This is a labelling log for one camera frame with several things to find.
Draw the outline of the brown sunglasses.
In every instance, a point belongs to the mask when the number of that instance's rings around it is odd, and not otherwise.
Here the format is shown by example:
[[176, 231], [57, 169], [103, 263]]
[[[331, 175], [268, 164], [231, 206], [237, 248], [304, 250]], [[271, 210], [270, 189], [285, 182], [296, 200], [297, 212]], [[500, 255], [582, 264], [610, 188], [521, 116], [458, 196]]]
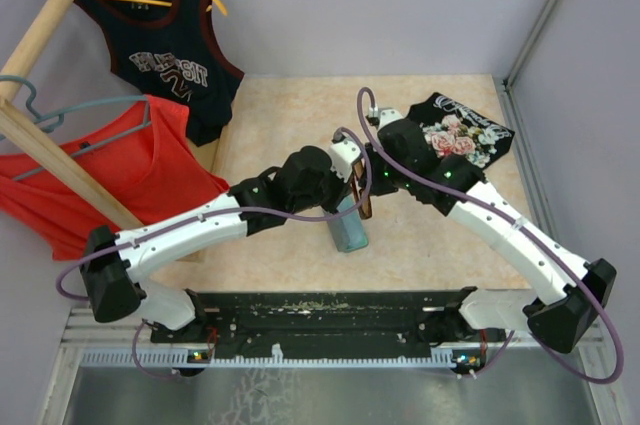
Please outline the brown sunglasses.
[[371, 199], [365, 194], [366, 169], [362, 161], [352, 167], [351, 189], [355, 202], [360, 202], [358, 213], [362, 220], [368, 220], [373, 215]]

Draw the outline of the grey-blue glasses case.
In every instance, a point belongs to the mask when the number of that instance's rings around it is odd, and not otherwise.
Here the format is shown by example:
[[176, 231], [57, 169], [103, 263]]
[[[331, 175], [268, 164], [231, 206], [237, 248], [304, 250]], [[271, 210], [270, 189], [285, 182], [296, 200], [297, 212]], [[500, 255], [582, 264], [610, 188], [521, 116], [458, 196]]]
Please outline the grey-blue glasses case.
[[350, 253], [368, 246], [369, 241], [357, 211], [326, 222], [338, 252]]

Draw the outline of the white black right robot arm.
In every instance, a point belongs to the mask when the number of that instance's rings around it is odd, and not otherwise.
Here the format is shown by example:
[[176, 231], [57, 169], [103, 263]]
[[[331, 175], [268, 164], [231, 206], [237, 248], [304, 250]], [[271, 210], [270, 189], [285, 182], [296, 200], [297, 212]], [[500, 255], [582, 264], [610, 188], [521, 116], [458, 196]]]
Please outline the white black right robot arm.
[[407, 119], [368, 120], [372, 193], [403, 189], [482, 238], [525, 278], [523, 291], [477, 289], [446, 317], [461, 341], [481, 329], [526, 331], [547, 348], [567, 354], [601, 315], [617, 271], [559, 245], [513, 208], [482, 171], [466, 159], [440, 159], [421, 127]]

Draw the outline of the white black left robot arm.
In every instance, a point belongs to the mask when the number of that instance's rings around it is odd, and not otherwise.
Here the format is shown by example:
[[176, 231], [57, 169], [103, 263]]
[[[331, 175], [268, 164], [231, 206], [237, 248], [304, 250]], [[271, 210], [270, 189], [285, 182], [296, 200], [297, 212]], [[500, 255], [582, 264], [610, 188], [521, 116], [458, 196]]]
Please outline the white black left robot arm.
[[281, 226], [311, 208], [336, 211], [360, 158], [350, 140], [327, 150], [305, 146], [283, 165], [247, 178], [188, 212], [130, 231], [113, 233], [106, 226], [92, 230], [80, 273], [95, 321], [138, 316], [186, 341], [201, 339], [208, 318], [195, 293], [168, 288], [150, 275], [202, 248]]

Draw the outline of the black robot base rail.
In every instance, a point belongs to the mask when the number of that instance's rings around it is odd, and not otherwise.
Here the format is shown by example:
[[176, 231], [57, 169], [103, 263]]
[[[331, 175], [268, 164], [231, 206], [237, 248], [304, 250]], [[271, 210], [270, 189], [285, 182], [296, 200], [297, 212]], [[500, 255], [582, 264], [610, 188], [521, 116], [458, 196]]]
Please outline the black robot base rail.
[[153, 323], [154, 345], [184, 350], [179, 371], [207, 366], [450, 368], [477, 372], [502, 342], [500, 328], [476, 331], [454, 291], [202, 293], [194, 324]]

